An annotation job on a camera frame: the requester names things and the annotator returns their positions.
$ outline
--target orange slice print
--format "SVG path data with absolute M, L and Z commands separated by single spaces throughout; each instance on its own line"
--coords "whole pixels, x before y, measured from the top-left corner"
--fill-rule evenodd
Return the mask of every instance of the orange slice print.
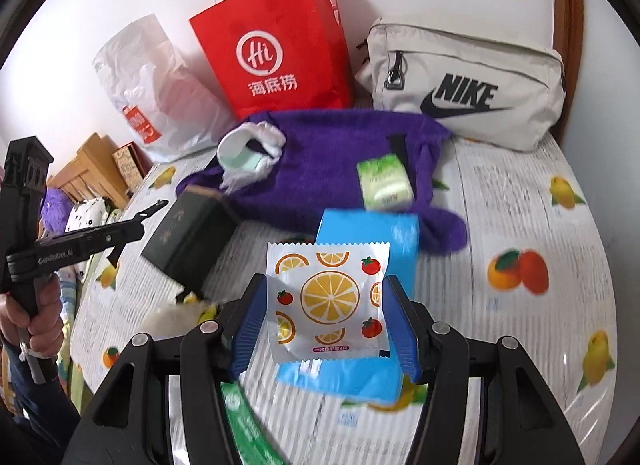
M 329 254 L 326 252 L 318 252 L 316 254 L 318 261 L 329 268 L 337 268 L 347 262 L 349 252 L 338 252 L 337 254 Z
M 287 254 L 276 263 L 276 275 L 292 268 L 308 267 L 309 261 L 304 255 Z
M 337 344 L 344 339 L 344 328 L 332 331 L 331 333 L 325 333 L 324 335 L 316 335 L 314 337 L 320 344 L 329 346 L 330 344 Z
M 282 311 L 276 311 L 278 320 L 278 344 L 287 344 L 296 336 L 296 325 L 291 317 Z
M 380 281 L 373 283 L 371 291 L 369 292 L 369 298 L 373 306 L 380 307 L 380 299 L 382 299 L 382 288 L 380 287 Z
M 337 324 L 353 315 L 360 302 L 356 282 L 341 271 L 321 271 L 302 286 L 302 311 L 318 324 Z

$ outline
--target person's hand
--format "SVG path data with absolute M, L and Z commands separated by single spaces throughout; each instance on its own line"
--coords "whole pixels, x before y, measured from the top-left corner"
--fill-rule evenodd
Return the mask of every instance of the person's hand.
M 60 283 L 57 276 L 54 275 L 40 290 L 38 305 L 39 313 L 30 319 L 13 297 L 0 295 L 0 329 L 9 344 L 18 346 L 18 328 L 27 328 L 31 334 L 31 349 L 45 358 L 54 357 L 60 351 L 64 338 L 60 318 Z

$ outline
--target wooden headboard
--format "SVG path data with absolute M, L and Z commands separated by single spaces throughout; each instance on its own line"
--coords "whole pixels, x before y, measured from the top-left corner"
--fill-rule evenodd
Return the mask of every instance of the wooden headboard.
M 558 123 L 551 128 L 551 134 L 559 145 L 562 145 L 578 84 L 583 34 L 584 0 L 554 0 L 554 49 L 561 55 L 564 63 L 566 90 L 562 114 Z
M 111 157 L 114 151 L 108 138 L 93 133 L 78 149 L 78 155 L 49 178 L 47 186 L 65 191 L 74 202 L 104 197 L 124 209 L 129 203 L 127 184 Z

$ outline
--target nike swoosh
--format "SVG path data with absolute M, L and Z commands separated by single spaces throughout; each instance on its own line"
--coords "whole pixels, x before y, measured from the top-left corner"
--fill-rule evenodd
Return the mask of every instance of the nike swoosh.
M 479 112 L 492 112 L 492 111 L 506 111 L 511 108 L 493 108 L 493 109 L 477 109 L 477 108 L 439 108 L 433 103 L 433 91 L 429 93 L 420 105 L 420 111 L 422 114 L 428 114 L 431 118 L 450 118 L 452 116 L 461 116 L 463 114 L 476 114 Z

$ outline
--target haidilao logo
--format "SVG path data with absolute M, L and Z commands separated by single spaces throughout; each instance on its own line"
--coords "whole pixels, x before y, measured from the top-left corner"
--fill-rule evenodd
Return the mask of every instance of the haidilao logo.
M 276 73 L 282 64 L 282 46 L 271 33 L 254 30 L 238 41 L 236 57 L 246 72 L 266 77 Z

